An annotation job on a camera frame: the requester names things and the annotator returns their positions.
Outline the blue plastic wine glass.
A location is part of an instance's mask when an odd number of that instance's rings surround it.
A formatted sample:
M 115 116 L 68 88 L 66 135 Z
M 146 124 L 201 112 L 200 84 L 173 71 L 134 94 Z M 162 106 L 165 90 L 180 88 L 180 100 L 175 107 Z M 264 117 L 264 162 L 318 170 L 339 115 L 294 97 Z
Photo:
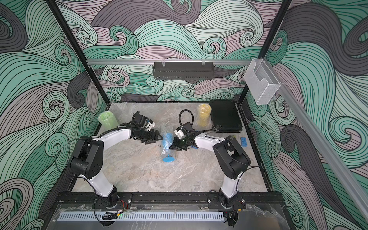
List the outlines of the blue plastic wine glass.
M 172 133 L 164 133 L 163 135 L 163 150 L 161 153 L 161 157 L 163 162 L 171 163 L 175 160 L 174 152 L 170 149 L 170 146 L 173 144 L 174 136 Z

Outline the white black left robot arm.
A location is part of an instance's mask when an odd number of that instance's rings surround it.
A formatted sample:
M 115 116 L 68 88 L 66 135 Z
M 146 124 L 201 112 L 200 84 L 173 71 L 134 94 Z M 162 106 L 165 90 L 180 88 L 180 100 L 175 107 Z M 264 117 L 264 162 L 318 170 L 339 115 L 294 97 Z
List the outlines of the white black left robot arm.
M 119 197 L 117 188 L 108 181 L 102 171 L 104 151 L 129 139 L 138 140 L 143 144 L 163 140 L 160 132 L 154 127 L 155 123 L 151 119 L 137 111 L 128 123 L 122 123 L 99 136 L 81 137 L 75 145 L 68 167 L 85 179 L 106 207 L 112 209 L 117 205 Z

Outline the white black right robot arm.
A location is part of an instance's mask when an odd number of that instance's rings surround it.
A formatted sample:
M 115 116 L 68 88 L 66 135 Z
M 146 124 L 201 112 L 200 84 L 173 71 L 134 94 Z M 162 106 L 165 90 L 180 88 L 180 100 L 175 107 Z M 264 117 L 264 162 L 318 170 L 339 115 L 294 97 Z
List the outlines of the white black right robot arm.
M 174 131 L 175 137 L 170 149 L 187 151 L 189 147 L 213 152 L 224 173 L 224 180 L 219 191 L 219 200 L 223 207 L 234 206 L 238 195 L 239 180 L 251 164 L 249 156 L 234 136 L 218 138 L 209 136 L 205 131 L 196 131 L 189 122 Z

